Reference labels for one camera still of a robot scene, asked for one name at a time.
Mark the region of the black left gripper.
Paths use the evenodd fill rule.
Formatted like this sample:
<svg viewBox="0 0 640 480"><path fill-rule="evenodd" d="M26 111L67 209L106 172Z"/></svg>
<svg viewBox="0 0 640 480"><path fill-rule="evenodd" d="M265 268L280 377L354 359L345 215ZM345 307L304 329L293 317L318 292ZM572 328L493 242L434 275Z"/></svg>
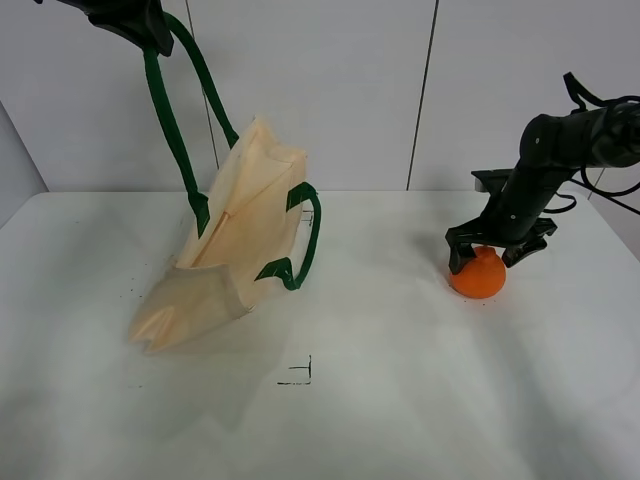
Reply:
<svg viewBox="0 0 640 480"><path fill-rule="evenodd" d="M94 26L142 50L171 55L174 40L160 0L58 0L80 10Z"/></svg>

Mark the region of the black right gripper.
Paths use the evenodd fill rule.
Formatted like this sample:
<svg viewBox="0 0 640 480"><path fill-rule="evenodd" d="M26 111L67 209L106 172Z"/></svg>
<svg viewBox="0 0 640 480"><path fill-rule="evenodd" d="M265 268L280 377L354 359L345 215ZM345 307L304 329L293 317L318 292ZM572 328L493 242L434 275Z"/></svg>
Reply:
<svg viewBox="0 0 640 480"><path fill-rule="evenodd" d="M579 170L576 164L559 162L511 169L475 170L476 186L489 194L478 217L446 233L450 248L449 271L458 275L477 258L474 244L504 248L502 261L513 267L547 247L546 237L557 230L543 211L563 183Z"/></svg>

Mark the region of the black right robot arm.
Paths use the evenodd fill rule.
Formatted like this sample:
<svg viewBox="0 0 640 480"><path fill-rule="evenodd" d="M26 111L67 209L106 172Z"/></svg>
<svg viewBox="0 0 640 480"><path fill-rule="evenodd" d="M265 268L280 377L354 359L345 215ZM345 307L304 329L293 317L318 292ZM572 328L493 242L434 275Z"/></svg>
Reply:
<svg viewBox="0 0 640 480"><path fill-rule="evenodd" d="M478 217L447 231L450 272L460 273L476 258L476 245L502 248L508 268L544 250L545 238L557 226L542 214L563 183L585 168L638 163L637 103L617 101L564 117L535 117L522 134L514 168L472 173L489 200Z"/></svg>

